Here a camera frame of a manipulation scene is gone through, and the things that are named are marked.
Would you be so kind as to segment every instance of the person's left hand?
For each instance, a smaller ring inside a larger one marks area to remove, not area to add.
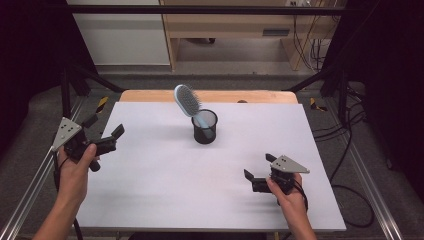
[[[80,161],[71,159],[63,147],[59,149],[60,185],[57,199],[65,204],[79,206],[87,195],[88,167],[96,158],[97,146],[90,144]]]

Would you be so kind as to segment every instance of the cabinet door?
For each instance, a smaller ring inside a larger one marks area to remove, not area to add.
[[[158,5],[156,0],[67,0],[68,4]],[[169,65],[160,14],[74,14],[96,65]]]

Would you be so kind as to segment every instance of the hairbrush handle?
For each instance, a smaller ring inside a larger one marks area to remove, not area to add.
[[[199,126],[202,128],[202,131],[205,134],[206,138],[213,138],[214,132],[212,131],[212,129],[210,129],[210,126],[205,122],[205,120],[203,120],[203,118],[199,114],[194,115],[193,118],[199,123]]]

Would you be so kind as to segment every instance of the black mesh cup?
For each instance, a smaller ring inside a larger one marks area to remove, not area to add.
[[[209,109],[200,110],[198,115],[209,127],[200,127],[200,124],[197,122],[197,120],[192,117],[191,123],[193,124],[194,128],[194,139],[200,144],[209,144],[216,138],[216,123],[218,122],[218,116],[216,116],[216,114]]]

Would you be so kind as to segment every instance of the white tabletop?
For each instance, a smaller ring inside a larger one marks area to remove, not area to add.
[[[104,136],[123,124],[117,150],[89,174],[78,213],[81,227],[152,231],[279,231],[288,229],[276,198],[255,193],[243,169],[270,174],[265,153],[286,155],[302,174],[316,231],[346,226],[300,104],[204,103],[218,115],[209,145],[193,139],[176,103],[118,102]]]

